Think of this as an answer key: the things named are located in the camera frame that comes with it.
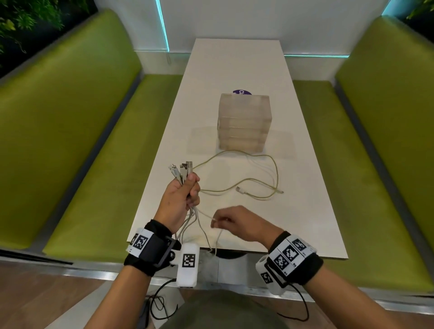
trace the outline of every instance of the purple sticker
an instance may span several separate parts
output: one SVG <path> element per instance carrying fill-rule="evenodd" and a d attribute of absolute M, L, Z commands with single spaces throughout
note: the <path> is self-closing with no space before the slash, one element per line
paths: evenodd
<path fill-rule="evenodd" d="M 240 94 L 240 95 L 251 95 L 250 92 L 247 90 L 237 89 L 233 91 L 234 94 Z"/>

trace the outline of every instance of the person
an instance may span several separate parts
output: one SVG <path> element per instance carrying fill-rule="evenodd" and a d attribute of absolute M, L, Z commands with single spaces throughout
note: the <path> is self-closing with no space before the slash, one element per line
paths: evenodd
<path fill-rule="evenodd" d="M 199 181 L 195 173 L 189 174 L 182 186 L 174 179 L 163 194 L 154 217 L 155 223 L 163 225 L 172 234 L 177 232 L 187 211 L 200 202 Z M 257 241 L 268 250 L 284 232 L 242 206 L 217 210 L 211 227 L 228 230 L 246 241 Z M 132 265 L 125 265 L 85 329 L 135 328 L 151 275 Z M 387 311 L 329 270 L 322 260 L 315 273 L 307 275 L 312 277 L 303 282 L 304 289 L 337 328 L 401 328 Z M 247 296 L 218 290 L 192 297 L 161 329 L 265 327 L 287 328 L 276 313 L 256 304 Z"/>

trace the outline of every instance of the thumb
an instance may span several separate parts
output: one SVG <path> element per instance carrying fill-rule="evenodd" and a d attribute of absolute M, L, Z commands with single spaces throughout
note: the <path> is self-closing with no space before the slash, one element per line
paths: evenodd
<path fill-rule="evenodd" d="M 187 198 L 188 194 L 190 193 L 190 191 L 193 188 L 195 183 L 196 183 L 196 175 L 195 174 L 189 174 L 187 177 L 187 180 L 184 182 L 184 184 L 178 190 L 179 193 L 181 193 L 185 198 Z"/>
<path fill-rule="evenodd" d="M 221 228 L 222 230 L 227 230 L 227 231 L 231 232 L 232 234 L 234 234 L 235 230 L 237 229 L 237 226 L 234 222 L 231 222 L 231 221 L 226 220 L 226 219 L 220 219 L 220 220 L 213 219 L 211 221 L 211 227 L 212 228 Z"/>

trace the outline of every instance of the bench backrest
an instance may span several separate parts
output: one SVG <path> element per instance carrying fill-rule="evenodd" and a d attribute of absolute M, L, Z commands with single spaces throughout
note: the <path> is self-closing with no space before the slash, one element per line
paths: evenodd
<path fill-rule="evenodd" d="M 0 82 L 0 247 L 26 248 L 140 72 L 112 11 Z"/>
<path fill-rule="evenodd" d="M 379 17 L 336 78 L 434 250 L 434 45 Z"/>

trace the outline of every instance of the cable plug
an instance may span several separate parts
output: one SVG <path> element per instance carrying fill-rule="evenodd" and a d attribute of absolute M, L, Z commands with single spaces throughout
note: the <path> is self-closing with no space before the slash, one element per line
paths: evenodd
<path fill-rule="evenodd" d="M 245 191 L 243 188 L 241 188 L 240 186 L 237 186 L 237 187 L 235 188 L 235 190 L 236 190 L 237 192 L 240 192 L 241 194 L 246 193 L 246 191 Z"/>

